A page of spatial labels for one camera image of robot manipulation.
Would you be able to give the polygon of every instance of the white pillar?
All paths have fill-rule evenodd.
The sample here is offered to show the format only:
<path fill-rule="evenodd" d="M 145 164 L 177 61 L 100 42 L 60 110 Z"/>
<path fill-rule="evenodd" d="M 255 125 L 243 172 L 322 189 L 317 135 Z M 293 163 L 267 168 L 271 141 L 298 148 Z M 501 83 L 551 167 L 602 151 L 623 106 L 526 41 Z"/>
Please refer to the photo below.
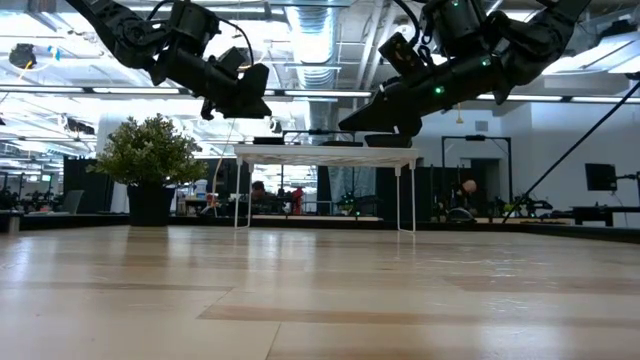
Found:
<path fill-rule="evenodd" d="M 96 154 L 104 151 L 107 145 L 107 136 L 114 132 L 122 123 L 127 121 L 128 114 L 109 112 L 102 114 L 98 122 L 98 131 L 96 134 Z M 129 198 L 127 197 L 127 186 L 115 183 L 113 184 L 113 197 L 111 198 L 111 212 L 129 212 Z"/>

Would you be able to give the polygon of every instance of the ceiling duct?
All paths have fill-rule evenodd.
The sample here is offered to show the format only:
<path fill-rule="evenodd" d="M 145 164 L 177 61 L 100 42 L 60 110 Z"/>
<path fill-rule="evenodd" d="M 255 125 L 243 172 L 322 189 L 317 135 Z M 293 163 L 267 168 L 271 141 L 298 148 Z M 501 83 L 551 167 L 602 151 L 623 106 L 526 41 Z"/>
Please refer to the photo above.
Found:
<path fill-rule="evenodd" d="M 309 67 L 296 68 L 303 89 L 333 89 L 336 70 L 322 67 L 334 58 L 338 11 L 324 7 L 287 7 L 293 36 L 293 57 Z M 337 127 L 337 108 L 332 102 L 309 103 L 309 128 L 333 130 Z"/>

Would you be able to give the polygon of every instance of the ceiling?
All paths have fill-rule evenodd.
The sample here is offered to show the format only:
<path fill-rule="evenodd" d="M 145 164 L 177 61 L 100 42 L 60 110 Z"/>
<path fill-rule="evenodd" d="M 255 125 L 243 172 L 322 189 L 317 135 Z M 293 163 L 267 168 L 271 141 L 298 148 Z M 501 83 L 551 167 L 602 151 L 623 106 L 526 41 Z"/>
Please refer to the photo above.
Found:
<path fill-rule="evenodd" d="M 157 3 L 152 0 L 118 2 L 141 15 L 148 14 L 150 8 Z M 214 7 L 218 16 L 235 20 L 247 32 L 256 60 L 270 69 L 267 84 L 269 89 L 308 87 L 305 81 L 314 74 L 323 74 L 325 79 L 329 79 L 322 83 L 324 85 L 320 85 L 326 88 L 375 89 L 380 82 L 396 75 L 390 65 L 384 62 L 381 64 L 375 49 L 396 30 L 410 29 L 403 26 L 407 23 L 406 15 L 388 0 L 272 0 L 269 2 L 269 16 L 264 13 L 265 3 L 259 1 L 193 2 Z M 301 39 L 295 32 L 295 19 L 292 18 L 295 13 L 287 5 L 310 4 L 333 6 L 330 15 L 335 16 L 332 20 L 335 24 L 332 23 L 331 44 L 323 42 L 324 38 L 316 38 L 317 41 Z M 529 18 L 533 11 L 541 8 L 537 2 L 526 0 L 485 1 L 484 5 L 487 9 L 504 10 L 509 16 L 521 20 Z M 409 6 L 418 13 L 421 4 L 410 2 Z M 548 75 L 518 89 L 518 92 L 538 95 L 614 95 L 628 88 L 628 81 L 623 76 L 608 72 L 622 65 L 619 62 L 632 61 L 634 58 L 633 61 L 640 67 L 640 41 L 636 41 L 637 39 L 632 40 L 636 42 L 635 45 L 627 44 L 624 59 L 609 58 L 608 64 L 591 64 L 584 58 L 576 60 L 574 56 L 592 48 L 596 43 L 596 34 L 610 26 L 612 21 L 640 18 L 638 8 L 637 0 L 593 0 L 585 21 L 577 28 L 570 45 L 568 55 L 571 56 L 563 59 L 563 66 L 551 69 Z M 159 12 L 158 17 L 163 16 L 167 16 L 166 11 Z M 3 25 L 0 27 L 1 85 L 152 86 L 148 75 L 143 71 L 120 65 L 97 38 L 88 22 L 64 0 L 2 0 L 0 23 Z M 243 38 L 234 29 L 222 24 L 221 30 L 222 34 L 209 43 L 205 56 L 220 55 L 231 46 L 245 47 Z M 9 53 L 18 43 L 35 45 L 38 65 L 34 70 L 23 72 L 9 63 Z M 322 57 L 320 53 L 327 52 L 326 47 L 331 47 L 331 56 L 323 63 L 301 62 L 304 55 L 315 54 L 314 56 Z M 56 57 L 56 49 L 59 51 L 59 58 Z M 600 49 L 598 54 L 602 55 L 605 50 Z M 585 62 L 597 65 L 597 71 L 585 67 Z M 171 88 L 177 84 L 167 81 L 161 86 Z M 106 113 L 114 112 L 138 118 L 150 113 L 165 114 L 205 145 L 201 156 L 217 156 L 222 152 L 230 154 L 231 149 L 224 149 L 223 145 L 228 137 L 231 141 L 243 141 L 271 134 L 268 120 L 200 120 L 201 101 L 188 96 L 167 98 L 162 94 L 87 96 L 0 92 L 0 100 L 3 98 L 0 102 L 0 118 L 5 126 L 0 126 L 0 141 L 4 144 L 6 157 L 59 159 L 64 154 L 91 155 L 95 151 L 95 136 L 70 131 L 65 128 L 65 124 L 68 119 L 72 119 L 97 129 L 100 118 Z M 307 100 L 296 97 L 275 98 L 269 99 L 268 105 L 284 129 L 308 129 L 311 110 Z M 315 101 L 337 102 L 340 107 L 352 106 L 351 101 L 331 97 Z M 19 169 L 19 166 L 16 162 L 7 165 L 0 161 L 0 168 Z"/>

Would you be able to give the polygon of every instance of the computer screen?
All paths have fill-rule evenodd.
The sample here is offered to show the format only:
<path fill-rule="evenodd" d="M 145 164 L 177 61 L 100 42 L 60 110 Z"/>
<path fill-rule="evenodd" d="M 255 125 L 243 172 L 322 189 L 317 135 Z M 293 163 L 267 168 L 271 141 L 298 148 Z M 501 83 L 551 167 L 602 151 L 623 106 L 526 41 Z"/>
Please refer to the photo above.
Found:
<path fill-rule="evenodd" d="M 617 191 L 616 167 L 610 164 L 584 164 L 589 191 Z"/>

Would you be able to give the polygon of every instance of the cable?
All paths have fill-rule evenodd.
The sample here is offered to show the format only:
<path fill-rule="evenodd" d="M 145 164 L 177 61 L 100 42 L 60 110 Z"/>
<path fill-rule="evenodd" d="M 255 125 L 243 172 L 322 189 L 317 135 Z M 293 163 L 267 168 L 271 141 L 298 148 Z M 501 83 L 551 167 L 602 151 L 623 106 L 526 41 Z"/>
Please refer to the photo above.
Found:
<path fill-rule="evenodd" d="M 420 23 L 418 22 L 418 18 L 416 17 L 416 14 L 411 11 L 411 8 L 409 8 L 409 6 L 404 3 L 404 1 L 393 0 L 393 2 L 396 3 L 396 5 L 400 6 L 400 8 L 407 14 L 407 16 L 409 16 L 409 19 L 413 23 L 415 32 L 413 34 L 413 37 L 409 41 L 409 45 L 411 45 L 411 47 L 414 47 L 418 43 L 418 40 L 420 40 Z"/>
<path fill-rule="evenodd" d="M 249 37 L 247 36 L 247 34 L 244 32 L 244 30 L 242 30 L 242 28 L 234 23 L 232 23 L 231 21 L 227 20 L 227 19 L 222 19 L 222 18 L 218 18 L 218 20 L 220 20 L 220 22 L 223 22 L 231 27 L 234 27 L 236 30 L 240 31 L 240 33 L 242 34 L 242 36 L 244 36 L 244 39 L 247 41 L 247 47 L 249 48 L 249 58 L 251 59 L 251 66 L 253 66 L 253 49 L 251 48 L 251 41 L 249 41 Z"/>
<path fill-rule="evenodd" d="M 500 148 L 500 150 L 502 150 L 502 152 L 503 152 L 505 155 L 509 155 L 509 153 L 508 153 L 508 152 L 506 152 L 506 151 L 504 150 L 504 148 L 503 148 L 502 146 L 500 146 L 500 144 L 498 144 L 498 142 L 496 141 L 496 139 L 491 139 L 491 141 L 493 141 L 493 143 L 494 143 L 494 144 L 496 144 L 496 146 L 497 146 L 497 147 L 499 147 L 499 148 Z"/>
<path fill-rule="evenodd" d="M 591 129 L 589 129 L 589 131 L 587 131 L 586 134 L 584 134 L 580 140 L 578 140 L 575 144 L 573 144 L 573 146 L 571 146 L 571 148 L 569 148 L 569 150 L 567 150 L 567 152 L 565 152 L 560 159 L 558 159 L 558 161 L 556 161 L 553 165 L 551 165 L 551 167 L 549 168 L 549 170 L 547 170 L 534 184 L 533 186 L 531 186 L 531 188 L 529 188 L 529 190 L 527 190 L 526 193 L 524 193 L 524 195 L 518 200 L 516 201 L 516 203 L 514 204 L 513 208 L 517 208 L 520 203 L 522 202 L 522 199 L 529 196 L 529 194 L 538 186 L 540 185 L 540 183 L 547 178 L 547 176 L 549 176 L 549 174 L 551 174 L 551 172 L 553 170 L 555 170 L 556 167 L 558 167 L 558 165 L 560 165 L 560 163 L 562 163 L 564 161 L 564 159 L 566 159 L 576 148 L 578 148 L 578 146 L 580 146 L 580 144 L 582 144 L 585 140 L 587 140 L 587 138 L 589 136 L 591 136 L 591 134 L 593 134 L 594 131 L 596 131 L 600 125 L 602 125 L 605 121 L 607 121 L 607 119 L 609 119 L 616 111 L 618 111 L 618 109 L 620 109 L 620 107 L 622 105 L 624 105 L 624 103 L 627 102 L 627 100 L 629 100 L 629 98 L 636 92 L 638 91 L 638 89 L 640 89 L 640 81 L 638 81 L 636 83 L 636 85 L 631 88 L 631 90 L 629 90 L 629 92 L 627 93 L 627 95 L 625 95 L 622 100 L 620 100 L 620 102 L 618 102 L 616 104 L 616 106 L 614 106 L 602 119 L 600 119 L 595 125 L 593 125 L 593 127 Z M 509 216 L 511 216 L 511 214 L 513 214 L 513 209 L 511 211 L 509 211 L 509 213 L 507 214 L 507 216 L 504 217 L 504 219 L 502 219 L 502 223 L 505 224 L 507 222 L 507 220 L 509 219 Z"/>
<path fill-rule="evenodd" d="M 169 3 L 175 3 L 178 0 L 162 0 L 159 3 L 156 4 L 156 6 L 153 7 L 153 10 L 151 10 L 151 12 L 149 13 L 149 16 L 147 16 L 147 21 L 150 21 L 151 19 L 153 19 L 154 16 L 156 16 L 156 13 L 158 12 L 158 10 L 160 10 L 160 8 L 163 5 L 169 4 Z"/>
<path fill-rule="evenodd" d="M 222 164 L 222 159 L 224 158 L 224 152 L 227 151 L 227 146 L 229 146 L 229 140 L 231 139 L 231 134 L 233 133 L 233 127 L 236 125 L 236 118 L 233 118 L 233 122 L 231 123 L 231 128 L 229 129 L 229 135 L 227 136 L 227 142 L 224 144 L 222 148 L 222 153 L 220 154 L 220 159 L 218 160 L 218 164 L 216 165 L 216 171 L 213 172 L 213 185 L 211 185 L 211 193 L 216 196 L 216 185 L 218 183 L 218 171 L 220 170 L 220 164 Z"/>
<path fill-rule="evenodd" d="M 622 200 L 620 200 L 620 198 L 618 197 L 618 194 L 616 194 L 615 191 L 611 192 L 611 196 L 615 197 L 618 202 L 620 203 L 620 206 L 624 207 L 624 204 L 622 203 Z M 624 213 L 624 224 L 626 227 L 629 227 L 629 220 L 627 219 L 627 213 Z"/>

